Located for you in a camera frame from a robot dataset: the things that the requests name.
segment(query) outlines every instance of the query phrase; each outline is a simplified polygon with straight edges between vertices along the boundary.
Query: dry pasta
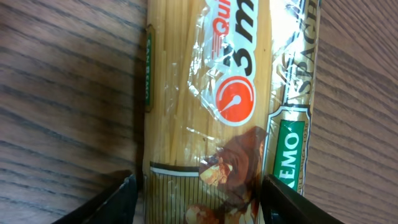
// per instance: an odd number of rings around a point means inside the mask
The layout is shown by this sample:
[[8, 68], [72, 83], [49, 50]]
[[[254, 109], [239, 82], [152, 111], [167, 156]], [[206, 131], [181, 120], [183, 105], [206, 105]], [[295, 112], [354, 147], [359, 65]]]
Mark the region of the dry pasta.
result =
[[255, 223], [303, 193], [318, 0], [149, 0], [146, 223]]

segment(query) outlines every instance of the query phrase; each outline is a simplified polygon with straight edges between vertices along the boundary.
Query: wood grain surface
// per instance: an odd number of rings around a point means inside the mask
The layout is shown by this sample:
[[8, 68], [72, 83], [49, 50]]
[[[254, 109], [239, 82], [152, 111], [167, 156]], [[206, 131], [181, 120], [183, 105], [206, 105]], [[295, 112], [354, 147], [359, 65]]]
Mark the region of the wood grain surface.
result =
[[[51, 223], [141, 170], [146, 7], [0, 0], [1, 224]], [[305, 196], [398, 223], [398, 1], [322, 8]]]

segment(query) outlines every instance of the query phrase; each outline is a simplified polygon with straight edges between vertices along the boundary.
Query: plastic packaging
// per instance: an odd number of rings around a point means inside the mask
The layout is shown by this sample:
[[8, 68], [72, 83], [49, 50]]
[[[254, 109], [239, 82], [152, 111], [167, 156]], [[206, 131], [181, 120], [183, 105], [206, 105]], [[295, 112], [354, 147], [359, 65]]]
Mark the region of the plastic packaging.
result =
[[146, 223], [262, 223], [265, 173], [303, 193], [319, 7], [149, 1]]

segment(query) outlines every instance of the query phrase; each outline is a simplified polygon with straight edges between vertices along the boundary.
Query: spaghetti package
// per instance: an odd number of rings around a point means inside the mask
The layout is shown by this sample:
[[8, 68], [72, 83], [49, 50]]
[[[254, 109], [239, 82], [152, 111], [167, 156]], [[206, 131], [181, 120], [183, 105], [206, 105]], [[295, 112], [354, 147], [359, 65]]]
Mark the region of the spaghetti package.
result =
[[319, 12], [319, 0], [149, 1], [146, 223], [262, 223], [268, 173], [303, 193]]

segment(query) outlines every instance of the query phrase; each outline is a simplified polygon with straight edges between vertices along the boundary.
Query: red timer icon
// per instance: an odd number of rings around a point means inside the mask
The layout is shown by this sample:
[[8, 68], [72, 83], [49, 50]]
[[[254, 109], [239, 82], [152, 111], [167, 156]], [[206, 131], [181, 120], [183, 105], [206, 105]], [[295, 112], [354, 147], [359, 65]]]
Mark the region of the red timer icon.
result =
[[215, 102], [222, 122], [240, 126], [253, 114], [256, 102], [254, 85], [243, 76], [229, 77], [217, 88]]

